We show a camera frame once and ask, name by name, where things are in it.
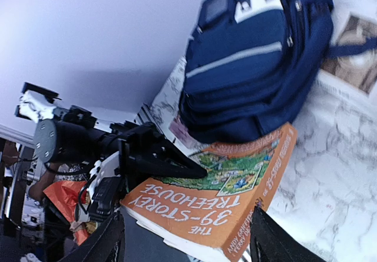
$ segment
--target photo in newspaper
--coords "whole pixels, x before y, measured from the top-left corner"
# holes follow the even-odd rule
[[[337,44],[362,44],[370,37],[377,37],[377,24],[351,14],[337,39]],[[355,56],[327,59],[321,68],[369,95],[377,80],[377,50],[373,49]]]

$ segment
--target backpack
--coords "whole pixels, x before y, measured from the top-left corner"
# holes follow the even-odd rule
[[[186,51],[180,117],[203,143],[248,142],[293,122],[327,58],[332,0],[205,0]]]

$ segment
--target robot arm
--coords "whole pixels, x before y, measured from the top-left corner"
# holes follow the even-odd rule
[[[103,222],[118,199],[149,176],[203,178],[207,171],[188,159],[152,122],[136,125],[104,122],[91,112],[56,105],[57,94],[25,84],[16,115],[37,122],[34,135],[38,161],[92,163],[87,190],[91,204],[80,202],[76,219]]]

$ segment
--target reflective stripe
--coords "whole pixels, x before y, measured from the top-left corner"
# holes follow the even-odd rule
[[[281,42],[274,42],[272,44],[264,45],[264,46],[258,46],[253,47],[247,50],[242,50],[240,52],[237,52],[231,56],[225,57],[223,59],[217,60],[215,62],[209,63],[205,66],[196,68],[192,70],[191,72],[188,72],[186,74],[187,78],[191,78],[197,74],[200,74],[201,72],[206,72],[210,69],[228,64],[230,62],[234,62],[243,58],[252,57],[260,54],[267,54],[271,52],[281,51],[283,49],[283,45]]]

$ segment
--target black object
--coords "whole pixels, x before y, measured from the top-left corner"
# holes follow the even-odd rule
[[[17,226],[10,219],[4,217],[2,223],[4,225],[4,233],[0,235],[13,238],[17,237]]]
[[[85,242],[59,262],[105,262],[115,245],[118,245],[116,261],[124,261],[124,219],[117,212],[108,217]]]
[[[18,118],[22,118],[22,119],[25,119],[25,120],[31,120],[29,117],[26,117],[26,116],[20,114],[19,105],[16,106],[16,111],[14,112],[14,115]]]
[[[72,105],[69,110],[60,107],[56,108],[54,110],[54,119],[81,125],[85,128],[94,128],[97,122],[97,119],[92,116],[92,112],[75,105]]]
[[[105,159],[120,152],[122,175],[203,178],[207,171],[188,159],[151,123],[116,124],[112,134],[65,121],[42,120],[34,135],[43,162],[75,163]]]
[[[325,262],[295,241],[260,207],[254,209],[250,232],[253,262]]]
[[[45,210],[43,261],[56,262],[64,257],[64,240],[73,239],[71,224],[48,199],[43,200]]]
[[[3,138],[0,138],[0,162],[1,162],[1,158],[2,158],[2,153],[3,153],[4,148],[5,148],[5,143],[6,143],[6,140],[3,139]]]
[[[30,169],[31,160],[33,159],[34,149],[22,146],[19,153],[21,161],[17,161],[15,174],[12,179],[9,195],[7,199],[8,209],[5,216],[16,226],[21,226],[22,208],[24,206],[26,181],[23,175]]]
[[[46,97],[47,101],[50,102],[50,103],[54,103],[54,99],[58,98],[58,96],[59,96],[59,94],[57,94],[54,91],[51,91],[51,90],[45,89],[43,87],[39,87],[37,85],[25,82],[24,83],[24,87],[22,88],[21,92],[25,93],[28,90],[35,91],[35,92],[37,92],[39,94],[44,95]]]
[[[113,213],[115,203],[125,196],[124,190],[125,184],[122,177],[103,178],[96,187],[88,208],[90,219],[103,222]]]

